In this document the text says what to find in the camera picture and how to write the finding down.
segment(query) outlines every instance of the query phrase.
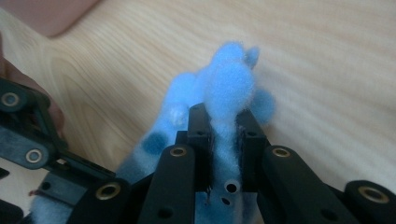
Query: wood grain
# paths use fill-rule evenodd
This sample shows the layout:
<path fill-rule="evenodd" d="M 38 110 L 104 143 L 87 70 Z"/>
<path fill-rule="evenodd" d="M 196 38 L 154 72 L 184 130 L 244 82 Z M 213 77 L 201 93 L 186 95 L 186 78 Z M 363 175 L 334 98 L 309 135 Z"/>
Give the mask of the wood grain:
<path fill-rule="evenodd" d="M 342 189 L 396 192 L 395 1 L 103 1 L 69 31 L 41 36 L 0 10 L 5 56 L 65 113 L 77 154 L 116 169 L 157 116 L 172 77 L 225 41 L 258 46 L 255 73 L 276 98 L 264 128 Z M 0 198 L 25 211 L 43 173 L 6 161 Z"/>

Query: metal screw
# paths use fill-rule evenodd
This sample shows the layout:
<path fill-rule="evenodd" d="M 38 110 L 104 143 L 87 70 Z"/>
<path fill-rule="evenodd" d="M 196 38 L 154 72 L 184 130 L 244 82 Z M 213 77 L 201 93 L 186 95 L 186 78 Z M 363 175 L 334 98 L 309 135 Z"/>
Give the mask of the metal screw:
<path fill-rule="evenodd" d="M 174 157 L 182 157 L 187 154 L 187 150 L 184 147 L 174 147 L 171 149 L 171 155 Z"/>
<path fill-rule="evenodd" d="M 121 186 L 117 182 L 110 182 L 96 191 L 96 198 L 99 200 L 109 200 L 116 197 L 121 191 Z"/>
<path fill-rule="evenodd" d="M 374 189 L 367 186 L 360 186 L 358 188 L 359 193 L 367 200 L 374 203 L 388 203 L 389 197 L 378 189 Z"/>
<path fill-rule="evenodd" d="M 1 96 L 1 103 L 5 106 L 15 106 L 20 102 L 20 97 L 14 92 L 6 92 Z"/>
<path fill-rule="evenodd" d="M 39 149 L 32 149 L 26 153 L 26 160 L 30 163 L 38 163 L 43 158 L 43 154 Z"/>
<path fill-rule="evenodd" d="M 278 156 L 278 157 L 289 157 L 290 153 L 283 148 L 277 147 L 273 149 L 273 153 L 274 155 Z"/>

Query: blue plush toy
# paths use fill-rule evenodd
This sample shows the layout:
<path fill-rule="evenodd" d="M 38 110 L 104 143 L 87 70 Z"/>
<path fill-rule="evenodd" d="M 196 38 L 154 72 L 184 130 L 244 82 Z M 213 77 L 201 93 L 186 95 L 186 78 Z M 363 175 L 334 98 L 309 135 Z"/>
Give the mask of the blue plush toy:
<path fill-rule="evenodd" d="M 273 115 L 272 96 L 257 90 L 251 69 L 259 57 L 257 48 L 244 50 L 227 43 L 212 62 L 196 74 L 175 77 L 166 93 L 153 127 L 137 144 L 117 171 L 117 176 L 134 184 L 154 172 L 162 150 L 175 143 L 177 131 L 186 131 L 189 109 L 205 103 L 215 135 L 213 186 L 209 203 L 205 193 L 196 194 L 195 223 L 252 223 L 258 209 L 256 195 L 241 192 L 241 174 L 236 148 L 236 115 L 249 108 L 256 120 L 266 123 Z M 236 190 L 229 192 L 226 186 Z M 65 223 L 72 208 L 44 197 L 32 206 L 35 223 Z"/>

